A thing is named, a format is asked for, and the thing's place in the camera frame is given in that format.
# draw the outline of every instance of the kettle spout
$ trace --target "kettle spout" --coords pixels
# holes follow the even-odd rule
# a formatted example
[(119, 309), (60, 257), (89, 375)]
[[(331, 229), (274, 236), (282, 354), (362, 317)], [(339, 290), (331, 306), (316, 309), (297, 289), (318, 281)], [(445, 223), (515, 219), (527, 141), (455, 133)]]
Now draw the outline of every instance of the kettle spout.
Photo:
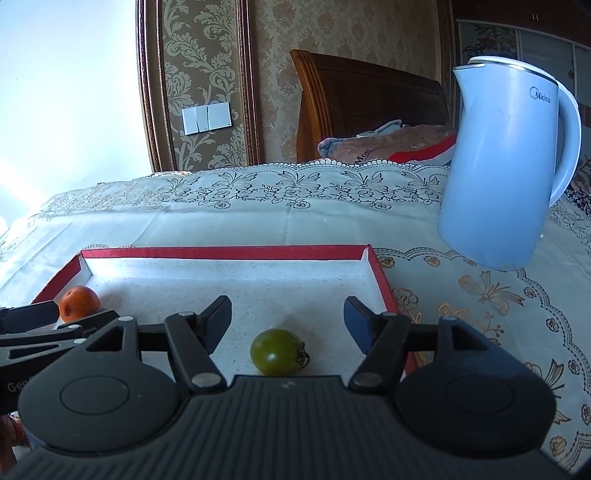
[(476, 98), (476, 87), (478, 86), (477, 77), (479, 75), (480, 68), (483, 67), (483, 63), (474, 63), (468, 65), (462, 65), (453, 69), (453, 74), (456, 76), (460, 91), (462, 93), (462, 99), (464, 107), (470, 108), (474, 99)]

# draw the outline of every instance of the light switch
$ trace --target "light switch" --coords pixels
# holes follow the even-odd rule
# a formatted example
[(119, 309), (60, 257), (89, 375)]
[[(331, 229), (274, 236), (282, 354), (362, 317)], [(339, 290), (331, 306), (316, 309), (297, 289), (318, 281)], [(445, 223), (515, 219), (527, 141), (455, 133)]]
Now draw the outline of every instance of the light switch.
[(210, 130), (231, 127), (230, 104), (228, 102), (210, 103), (207, 106), (207, 118), (209, 119)]
[(195, 107), (183, 108), (183, 129), (185, 135), (196, 134), (199, 132), (199, 128), (197, 127), (197, 112)]
[(195, 107), (197, 114), (197, 127), (200, 132), (207, 132), (211, 130), (207, 123), (207, 105), (199, 105)]

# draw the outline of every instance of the box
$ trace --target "box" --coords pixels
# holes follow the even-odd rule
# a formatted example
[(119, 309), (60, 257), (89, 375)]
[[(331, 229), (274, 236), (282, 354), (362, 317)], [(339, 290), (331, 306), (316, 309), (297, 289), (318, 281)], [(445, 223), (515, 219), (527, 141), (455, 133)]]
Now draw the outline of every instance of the box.
[[(200, 313), (227, 295), (232, 323), (211, 358), (228, 383), (236, 374), (258, 374), (250, 345), (273, 327), (306, 343), (311, 361), (301, 375), (340, 375), (348, 382), (364, 355), (345, 327), (345, 299), (356, 296), (376, 313), (398, 311), (369, 245), (85, 250), (35, 301), (59, 301), (76, 285), (89, 286), (103, 308), (139, 324)], [(409, 359), (407, 374), (416, 368)], [(142, 360), (172, 375), (166, 353), (143, 352)]]

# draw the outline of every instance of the wooden headboard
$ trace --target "wooden headboard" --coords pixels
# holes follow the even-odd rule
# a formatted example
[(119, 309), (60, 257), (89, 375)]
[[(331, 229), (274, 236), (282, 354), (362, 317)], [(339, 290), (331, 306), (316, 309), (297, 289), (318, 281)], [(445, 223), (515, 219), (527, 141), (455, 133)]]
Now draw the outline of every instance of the wooden headboard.
[(292, 50), (303, 89), (297, 130), (297, 162), (320, 158), (328, 137), (375, 130), (390, 120), (408, 125), (446, 124), (441, 85), (412, 73), (364, 61)]

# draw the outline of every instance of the electric kettle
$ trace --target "electric kettle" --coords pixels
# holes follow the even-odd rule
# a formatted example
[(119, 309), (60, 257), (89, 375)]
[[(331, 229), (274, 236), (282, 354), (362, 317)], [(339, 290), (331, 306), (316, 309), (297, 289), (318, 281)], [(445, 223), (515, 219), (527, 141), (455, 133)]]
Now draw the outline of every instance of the electric kettle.
[[(577, 102), (552, 75), (523, 61), (474, 57), (453, 73), (464, 110), (437, 229), (482, 265), (524, 268), (548, 208), (577, 166)], [(557, 164), (559, 115), (564, 146)]]

